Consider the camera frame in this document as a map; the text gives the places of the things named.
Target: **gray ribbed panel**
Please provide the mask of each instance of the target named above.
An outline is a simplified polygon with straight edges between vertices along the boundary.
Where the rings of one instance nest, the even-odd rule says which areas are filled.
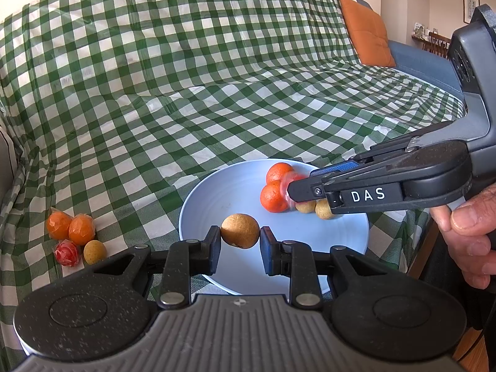
[[[239,299],[246,304],[240,305]],[[161,312],[134,346],[103,360],[61,364],[31,356],[16,372],[460,372],[451,359],[392,365],[341,343],[318,312],[280,295],[199,295]]]

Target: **finger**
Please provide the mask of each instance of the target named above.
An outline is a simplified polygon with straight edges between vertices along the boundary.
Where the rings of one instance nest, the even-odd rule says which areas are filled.
[[[470,199],[451,214],[451,226],[461,235],[485,235],[496,230],[496,184]]]
[[[441,232],[451,230],[451,210],[447,205],[431,208],[431,216]]]
[[[487,256],[454,256],[453,260],[462,271],[477,275],[496,275],[496,252]]]
[[[468,285],[480,290],[485,290],[489,286],[491,280],[488,275],[477,275],[467,272],[463,272],[462,274]]]
[[[467,237],[451,230],[442,233],[450,254],[457,256],[487,256],[491,250],[491,242],[486,235]]]

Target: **green and white checkered cloth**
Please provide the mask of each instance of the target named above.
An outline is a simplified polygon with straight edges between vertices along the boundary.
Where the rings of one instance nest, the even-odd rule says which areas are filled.
[[[163,250],[191,189],[226,165],[324,166],[464,114],[434,86],[362,66],[339,0],[39,0],[0,25],[0,83],[19,157],[0,218],[4,370],[23,358],[19,301],[72,272],[52,253],[51,206],[91,214],[110,255]],[[427,218],[369,214],[369,255],[405,270]]]

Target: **plate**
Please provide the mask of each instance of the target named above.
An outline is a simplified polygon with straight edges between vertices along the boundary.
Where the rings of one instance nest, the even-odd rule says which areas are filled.
[[[264,159],[214,172],[197,184],[185,200],[179,216],[179,238],[202,240],[212,225],[220,226],[231,214],[242,213],[254,217],[260,227],[270,227],[278,241],[305,242],[321,252],[343,245],[365,253],[369,242],[366,214],[338,215],[324,221],[315,213],[293,210],[273,214],[262,207],[260,192],[265,175],[278,162],[286,162],[305,175],[316,169],[302,162]],[[222,241],[217,272],[205,278],[234,295],[289,294],[289,278],[265,274],[259,243],[243,250]],[[323,293],[329,291],[326,278],[319,276]]]

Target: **orange pillow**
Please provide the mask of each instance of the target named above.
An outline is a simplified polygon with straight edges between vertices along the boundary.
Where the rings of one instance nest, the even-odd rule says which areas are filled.
[[[380,15],[353,0],[340,2],[348,33],[361,63],[396,67],[388,46],[388,31]]]

